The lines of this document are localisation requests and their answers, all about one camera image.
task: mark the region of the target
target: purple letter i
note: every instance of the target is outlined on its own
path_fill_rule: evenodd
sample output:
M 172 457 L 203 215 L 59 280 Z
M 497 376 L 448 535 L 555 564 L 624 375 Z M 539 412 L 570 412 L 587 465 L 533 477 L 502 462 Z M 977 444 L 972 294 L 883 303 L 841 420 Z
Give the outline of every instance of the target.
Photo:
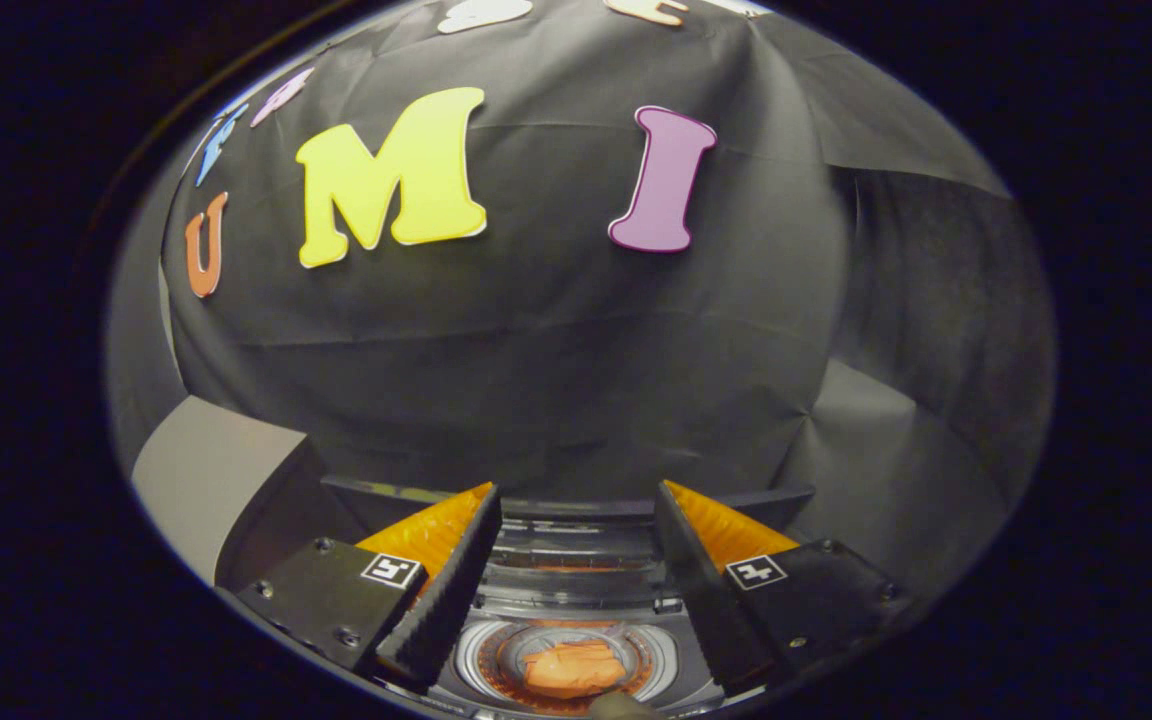
M 634 113 L 647 132 L 639 185 L 626 217 L 612 220 L 607 234 L 617 245 L 645 252 L 677 252 L 691 242 L 682 223 L 687 199 L 696 180 L 700 153 L 714 146 L 718 135 L 707 124 L 649 105 Z

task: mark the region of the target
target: pink letter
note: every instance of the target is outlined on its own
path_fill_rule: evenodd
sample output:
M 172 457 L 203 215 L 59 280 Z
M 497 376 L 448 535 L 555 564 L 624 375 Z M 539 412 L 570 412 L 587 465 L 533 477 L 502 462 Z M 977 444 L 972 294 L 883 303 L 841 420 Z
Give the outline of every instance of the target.
M 607 234 L 617 245 L 645 252 L 677 252 L 691 243 L 682 223 L 700 153 L 718 135 L 707 124 L 673 109 L 644 106 L 634 120 L 647 132 L 639 185 L 626 217 L 612 220 Z
M 274 109 L 282 108 L 302 88 L 305 86 L 305 78 L 310 77 L 310 73 L 313 73 L 314 68 L 306 69 L 304 73 L 298 74 L 298 76 L 283 83 L 282 88 L 274 91 L 274 94 L 270 96 L 270 99 L 265 101 L 262 106 L 260 113 L 256 113 L 256 118 L 252 118 L 252 123 L 250 127 L 257 127 L 265 118 L 268 118 Z

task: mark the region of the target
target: screw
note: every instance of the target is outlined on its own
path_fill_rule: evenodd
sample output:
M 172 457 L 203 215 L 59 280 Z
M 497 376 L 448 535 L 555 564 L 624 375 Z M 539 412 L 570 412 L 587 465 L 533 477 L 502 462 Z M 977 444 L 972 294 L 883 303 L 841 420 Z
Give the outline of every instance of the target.
M 343 644 L 343 646 L 347 646 L 351 650 L 356 649 L 358 644 L 362 643 L 362 638 L 358 637 L 358 634 L 354 632 L 349 628 L 338 628 L 335 635 L 338 636 L 338 641 L 340 642 L 340 644 Z

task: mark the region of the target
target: yellow letter m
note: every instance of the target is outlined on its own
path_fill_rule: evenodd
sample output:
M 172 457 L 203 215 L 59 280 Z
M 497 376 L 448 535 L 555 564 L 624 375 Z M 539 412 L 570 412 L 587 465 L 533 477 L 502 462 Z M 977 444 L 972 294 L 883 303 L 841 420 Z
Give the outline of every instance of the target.
M 348 237 L 335 227 L 334 209 L 366 250 L 380 241 L 380 225 L 399 187 L 399 212 L 391 227 L 403 245 L 470 237 L 483 232 L 488 213 L 470 199 L 465 131 L 470 111 L 483 103 L 478 88 L 426 94 L 403 109 L 371 156 L 351 126 L 325 129 L 297 151 L 305 165 L 306 268 L 344 259 Z

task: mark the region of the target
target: fisheye lens view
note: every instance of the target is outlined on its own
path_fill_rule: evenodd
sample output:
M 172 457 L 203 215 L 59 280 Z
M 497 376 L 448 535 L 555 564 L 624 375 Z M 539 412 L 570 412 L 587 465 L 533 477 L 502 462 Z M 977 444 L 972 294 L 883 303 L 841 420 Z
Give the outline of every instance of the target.
M 104 378 L 129 492 L 285 652 L 431 719 L 741 717 L 1025 495 L 1037 240 L 835 38 L 440 0 L 280 53 L 142 159 Z

